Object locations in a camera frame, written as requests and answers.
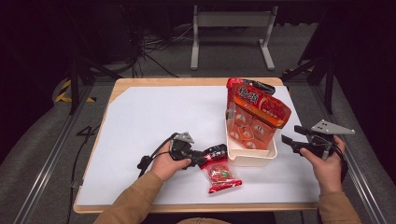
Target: red snack bag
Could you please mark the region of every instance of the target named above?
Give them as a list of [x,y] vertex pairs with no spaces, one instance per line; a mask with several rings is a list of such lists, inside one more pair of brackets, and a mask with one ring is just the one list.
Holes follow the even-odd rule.
[[200,168],[206,173],[211,183],[209,193],[242,184],[242,180],[233,174],[231,166],[228,164],[227,146],[221,144],[210,147],[203,152],[202,156],[206,158],[206,163],[200,165]]
[[288,122],[291,110],[271,95],[275,88],[269,85],[229,78],[226,87],[228,135],[246,149],[266,149],[276,129]]

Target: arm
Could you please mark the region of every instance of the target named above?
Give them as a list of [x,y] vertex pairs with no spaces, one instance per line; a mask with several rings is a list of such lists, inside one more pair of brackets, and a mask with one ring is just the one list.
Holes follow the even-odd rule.
[[94,223],[133,224],[141,223],[146,218],[163,182],[171,178],[176,171],[191,163],[190,159],[173,161],[169,153],[166,153],[169,151],[169,145],[168,142],[160,149],[157,154],[159,156],[154,160],[150,171],[123,191]]
[[[345,152],[344,142],[337,136],[334,141]],[[361,223],[361,220],[343,192],[341,183],[341,158],[333,153],[326,161],[306,148],[301,154],[312,163],[320,187],[319,212],[323,223]]]

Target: person's left hand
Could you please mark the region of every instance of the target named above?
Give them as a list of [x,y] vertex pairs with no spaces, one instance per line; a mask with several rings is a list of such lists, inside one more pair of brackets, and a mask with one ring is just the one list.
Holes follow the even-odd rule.
[[[157,155],[163,152],[169,152],[169,147],[170,142],[168,141],[158,151]],[[174,161],[169,153],[163,153],[153,161],[150,171],[156,174],[161,180],[166,181],[170,179],[176,171],[188,166],[190,163],[191,159]]]

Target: sleeve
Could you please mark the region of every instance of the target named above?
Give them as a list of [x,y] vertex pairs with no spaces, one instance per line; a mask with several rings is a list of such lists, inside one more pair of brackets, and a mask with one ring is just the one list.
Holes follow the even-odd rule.
[[123,191],[94,223],[141,223],[149,213],[162,186],[163,181],[148,171]]
[[324,224],[361,223],[361,219],[344,192],[320,194],[319,213]]

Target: gray carpet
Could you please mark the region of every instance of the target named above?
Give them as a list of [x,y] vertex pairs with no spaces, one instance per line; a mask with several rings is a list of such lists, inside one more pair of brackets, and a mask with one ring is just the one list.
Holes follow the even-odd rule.
[[[286,25],[274,28],[269,50],[274,60],[275,71],[268,71],[265,67],[257,42],[263,34],[257,29],[246,29],[238,35],[224,29],[203,31],[197,71],[190,70],[191,41],[189,39],[175,43],[165,50],[153,51],[149,55],[168,71],[180,77],[281,77],[283,71],[297,66],[315,28],[316,25]],[[137,64],[135,70],[140,77],[171,76],[149,58],[140,58],[139,63],[140,68]],[[132,72],[129,70],[122,75],[131,77]],[[304,75],[300,75],[285,84],[290,87],[291,99],[302,124],[309,127],[321,119],[326,119],[329,115],[323,106],[320,106],[321,101],[320,99],[318,101],[317,97],[318,92],[323,92],[323,84],[319,88],[312,88],[302,81],[304,78]],[[84,137],[76,136],[76,134],[87,126],[96,127],[101,123],[113,85],[114,81],[108,77],[97,78],[89,94],[91,97],[96,97],[97,101],[84,104],[78,114],[66,138],[62,155],[57,160],[53,172],[48,176],[47,186],[38,197],[32,214],[28,218],[29,223],[66,222],[73,163],[79,147],[84,142]],[[396,223],[396,216],[392,212],[396,207],[395,186],[376,159],[359,122],[355,119],[336,82],[332,105],[333,116],[330,118],[356,131],[353,136],[345,136],[348,148],[364,174],[384,219],[388,223]],[[70,106],[70,103],[55,103],[51,111],[26,132],[0,166],[0,223],[13,223],[15,220],[69,118]],[[91,137],[81,150],[76,178],[83,177],[94,140],[95,136]],[[371,217],[371,213],[367,212],[368,205],[362,199],[364,195],[357,191],[351,175],[346,177],[344,188],[363,223],[375,223],[375,217]],[[299,211],[275,212],[275,216],[278,224],[302,223]],[[92,223],[96,217],[97,215],[79,215],[72,212],[70,223]],[[316,211],[303,211],[303,218],[304,223],[317,223]]]

